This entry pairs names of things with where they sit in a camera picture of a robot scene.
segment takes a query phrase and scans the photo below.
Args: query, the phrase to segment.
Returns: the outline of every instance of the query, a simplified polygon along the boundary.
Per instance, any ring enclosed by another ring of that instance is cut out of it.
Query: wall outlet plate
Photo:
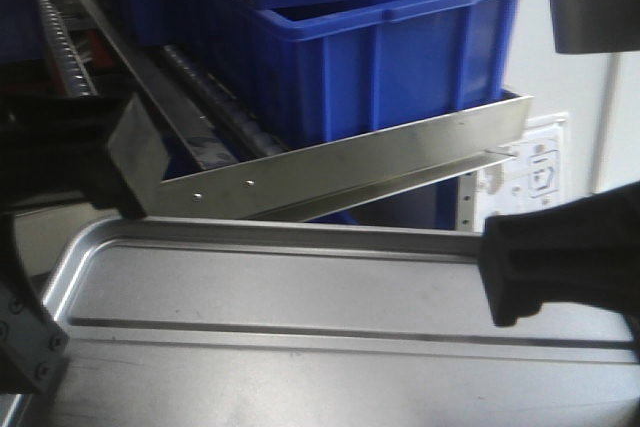
[[[565,202],[568,114],[529,119],[513,159],[460,178],[458,230],[482,232],[492,215],[522,214]]]

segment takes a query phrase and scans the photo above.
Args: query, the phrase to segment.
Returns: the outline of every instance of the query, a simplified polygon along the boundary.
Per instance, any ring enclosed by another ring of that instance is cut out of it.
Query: blue crate rim
[[[237,0],[235,8],[262,23],[282,40],[303,42],[382,23],[402,22],[435,12],[470,7],[485,0],[393,0],[310,19],[290,20],[275,10],[254,10]]]

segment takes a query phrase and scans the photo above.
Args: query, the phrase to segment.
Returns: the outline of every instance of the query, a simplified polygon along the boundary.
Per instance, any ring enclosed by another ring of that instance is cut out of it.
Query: black clamp
[[[555,209],[487,219],[480,273],[498,326],[545,302],[640,314],[640,183]]]

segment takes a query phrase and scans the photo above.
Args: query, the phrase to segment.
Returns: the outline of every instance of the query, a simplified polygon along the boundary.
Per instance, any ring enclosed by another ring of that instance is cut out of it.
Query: screw
[[[60,349],[62,349],[63,345],[64,345],[64,340],[62,339],[62,336],[58,334],[54,334],[51,336],[51,340],[49,340],[49,348],[52,351],[58,352]]]
[[[47,375],[49,375],[50,371],[51,369],[49,368],[49,364],[46,362],[40,362],[36,367],[36,379],[43,380]]]
[[[9,326],[5,322],[0,322],[0,340],[9,337]]]
[[[19,314],[20,312],[23,311],[23,309],[24,309],[24,303],[17,297],[14,297],[9,302],[9,312],[11,312],[12,314]]]

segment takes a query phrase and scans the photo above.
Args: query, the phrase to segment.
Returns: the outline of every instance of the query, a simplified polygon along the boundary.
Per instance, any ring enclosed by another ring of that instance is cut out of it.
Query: metal tray
[[[545,306],[493,327],[473,235],[107,220],[45,297],[72,340],[3,426],[635,425],[620,316]]]

